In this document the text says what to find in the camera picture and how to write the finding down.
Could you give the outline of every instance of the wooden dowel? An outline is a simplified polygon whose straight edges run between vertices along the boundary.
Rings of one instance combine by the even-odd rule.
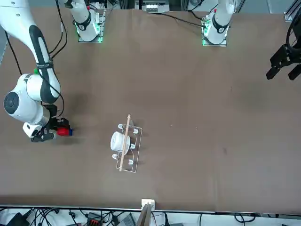
[[[123,159],[124,159],[124,153],[126,152],[126,145],[127,145],[127,134],[128,134],[128,126],[130,124],[131,120],[131,115],[129,114],[127,116],[127,127],[126,127],[126,133],[124,134],[124,141],[123,141],[123,147],[122,147],[122,154],[121,154],[121,160],[120,160],[120,166],[119,166],[119,171],[122,171],[122,166],[123,166]]]

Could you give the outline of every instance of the brown tabletop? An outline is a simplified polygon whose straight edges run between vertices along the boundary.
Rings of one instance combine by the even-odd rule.
[[[32,12],[52,49],[56,9]],[[137,10],[114,10],[104,42],[80,44],[62,14],[68,44],[54,65],[74,136],[31,143],[0,108],[0,203],[140,208],[152,198],[165,210],[301,213],[300,79],[289,68],[265,77],[283,15],[234,15],[221,48],[203,47],[197,27]],[[11,40],[31,73],[31,52]],[[19,77],[9,48],[0,75],[4,98]],[[110,150],[128,113],[143,127],[135,174],[119,172]]]

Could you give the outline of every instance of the white mug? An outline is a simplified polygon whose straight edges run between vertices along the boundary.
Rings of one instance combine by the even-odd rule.
[[[115,152],[122,152],[122,148],[123,148],[123,143],[124,143],[124,134],[116,131],[115,133],[113,133],[113,136],[111,138],[111,149],[112,151]],[[130,148],[131,145],[131,141],[130,141],[130,136],[127,136],[127,143],[126,143],[126,149],[124,154],[127,154],[128,149]]]

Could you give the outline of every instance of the black cable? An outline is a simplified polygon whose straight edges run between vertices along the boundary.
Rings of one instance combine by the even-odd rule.
[[[60,10],[58,0],[55,0],[55,3],[56,3],[57,12],[58,12],[58,14],[60,16],[60,19],[61,19],[61,22],[63,24],[63,28],[64,28],[65,36],[66,36],[66,41],[65,41],[64,45],[56,53],[54,53],[54,55],[52,56],[52,59],[55,58],[55,56],[63,50],[63,48],[67,45],[67,41],[68,41],[68,35],[67,35],[65,24],[64,24],[63,19],[62,19],[61,10]]]
[[[203,215],[203,214],[200,214],[200,215],[199,215],[199,223],[198,223],[198,226],[201,226],[202,215]]]
[[[87,213],[84,213],[81,209],[80,209],[80,212],[82,213],[82,215],[85,216],[85,218],[88,218],[88,214]]]
[[[198,17],[192,10],[188,10],[188,12],[192,13],[196,19],[202,20],[202,18]]]
[[[48,210],[48,212],[47,212],[47,210],[39,210],[40,211],[40,213],[42,214],[42,217],[41,217],[41,219],[40,219],[40,224],[41,225],[43,225],[43,222],[44,222],[44,220],[46,220],[46,223],[47,223],[47,225],[48,226],[51,226],[51,223],[48,221],[48,219],[47,219],[47,215],[52,211],[53,209],[50,209],[50,210]]]
[[[191,11],[195,10],[196,7],[199,7],[200,5],[202,5],[202,3],[203,3],[204,1],[205,1],[205,0],[201,0],[201,1],[199,2],[199,4],[197,4]]]
[[[113,214],[113,212],[115,212],[115,211],[110,211],[110,212],[108,212],[108,213],[104,213],[104,215],[105,215],[104,217],[103,217],[103,215],[100,216],[100,217],[101,217],[101,220],[104,220],[104,218],[105,218],[106,216],[109,215],[108,220],[107,220],[107,221],[103,221],[103,223],[108,223],[108,222],[109,222],[110,214]]]
[[[180,21],[183,21],[183,22],[185,22],[185,23],[188,23],[188,24],[190,24],[190,25],[194,25],[194,26],[206,28],[206,26],[204,26],[204,25],[201,25],[201,24],[195,24],[195,23],[193,23],[193,22],[189,22],[189,21],[187,21],[187,20],[183,20],[183,19],[181,19],[181,18],[177,18],[177,17],[172,16],[172,15],[162,14],[162,13],[154,13],[154,14],[157,14],[157,15],[163,15],[163,16],[168,16],[168,17],[171,17],[171,18],[173,18],[173,19],[180,20]]]
[[[98,9],[98,8],[96,8],[94,5],[92,5],[92,4],[89,4],[89,6],[92,6],[93,7],[93,9]]]
[[[286,33],[286,39],[285,39],[285,43],[286,43],[288,49],[289,49],[290,51],[292,51],[293,53],[301,53],[301,48],[294,48],[294,47],[292,47],[291,44],[290,44],[290,36],[291,36],[291,34],[292,34],[291,31],[292,31],[292,28],[293,28],[293,25],[294,25],[295,21],[296,21],[297,19],[299,19],[299,16],[300,16],[300,10],[301,10],[301,8],[298,9],[298,11],[297,11],[295,17],[293,18],[293,20],[292,20],[292,22],[291,22],[291,24],[290,24],[290,26],[289,26],[289,28],[288,28],[288,30],[287,30],[287,33]]]
[[[63,108],[62,108],[62,111],[60,112],[60,114],[57,116],[58,118],[63,114],[63,112],[64,112],[64,110],[65,110],[65,101],[64,101],[64,98],[63,98],[63,96],[62,96],[62,94],[60,94],[60,92],[59,91],[57,91],[42,75],[41,75],[41,73],[40,73],[40,71],[39,71],[39,75],[40,75],[40,77],[47,83],[47,85],[49,86],[49,87],[51,87],[55,92],[57,92],[57,94],[59,95],[59,97],[62,99],[62,102],[63,102]]]
[[[8,33],[7,33],[6,31],[4,31],[4,32],[5,32],[6,39],[8,40],[9,47],[10,47],[11,51],[13,52],[13,55],[14,55],[14,58],[15,58],[16,64],[17,64],[17,66],[18,66],[18,69],[19,69],[20,75],[22,75],[22,72],[21,72],[21,68],[20,68],[20,65],[19,65],[18,59],[17,59],[17,57],[16,57],[16,54],[15,54],[15,52],[14,52],[14,49],[13,49],[13,47],[11,46],[11,43],[10,43],[10,41],[9,41]]]
[[[58,41],[57,45],[54,47],[54,49],[52,51],[49,52],[49,54],[53,53],[56,50],[56,48],[58,47],[58,45],[61,43],[62,39],[63,39],[63,31],[61,32],[61,38]]]
[[[155,222],[155,226],[157,226],[157,222],[156,222],[156,218],[155,218],[155,215],[154,215],[154,213],[153,213],[153,212],[151,212],[151,214],[152,214],[152,217],[153,217],[153,219],[154,219],[154,222]]]
[[[69,215],[72,218],[73,222],[77,225],[76,221],[75,221],[75,213],[71,212],[71,210],[69,210]]]
[[[239,215],[239,216],[241,217],[242,220],[238,220],[238,219],[237,219],[237,215]],[[253,222],[253,221],[255,220],[256,216],[253,216],[253,219],[251,219],[251,220],[245,220],[244,217],[243,217],[240,213],[238,213],[238,214],[235,213],[234,218],[235,218],[235,220],[236,220],[237,222],[242,223],[242,224],[244,224],[244,226],[245,226],[246,223]]]
[[[37,213],[38,213],[38,210],[36,211],[36,213],[35,213],[35,215],[34,215],[34,220],[33,220],[34,226],[37,226],[37,223],[36,223]]]
[[[215,7],[217,7],[218,6],[218,4],[216,4],[216,6],[214,6],[211,10],[210,10],[210,12],[212,12],[212,10],[214,10],[215,9]]]
[[[164,212],[164,216],[165,216],[165,224],[164,224],[164,226],[170,226],[170,224],[168,222],[167,214],[165,212]]]

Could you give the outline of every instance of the floor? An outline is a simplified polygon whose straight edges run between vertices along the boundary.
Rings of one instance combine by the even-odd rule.
[[[8,209],[0,213],[0,224],[7,224],[11,218],[18,212],[24,214],[27,211],[26,209]],[[76,223],[81,223],[84,225],[87,222],[85,216],[79,210],[72,210],[75,213]],[[100,211],[93,211],[96,214],[100,214]],[[114,212],[114,215],[118,215],[121,212]],[[118,220],[121,222],[130,212],[122,213]],[[139,218],[139,212],[132,212],[133,218],[135,221]],[[156,223],[151,218],[151,226],[161,226],[165,223],[165,216],[162,212],[154,212]],[[182,224],[183,226],[241,226],[243,224],[237,222],[233,216],[222,216],[222,215],[209,215],[203,214],[201,218],[201,224],[199,224],[200,214],[187,214],[187,213],[167,213],[169,224]],[[29,223],[33,223],[35,213],[32,213],[28,218]],[[68,210],[60,210],[58,214],[51,212],[47,215],[47,219],[52,226],[68,226],[74,224],[71,216],[69,215]],[[301,219],[285,219],[285,218],[267,218],[267,217],[257,217],[253,222],[246,223],[247,226],[301,226]]]

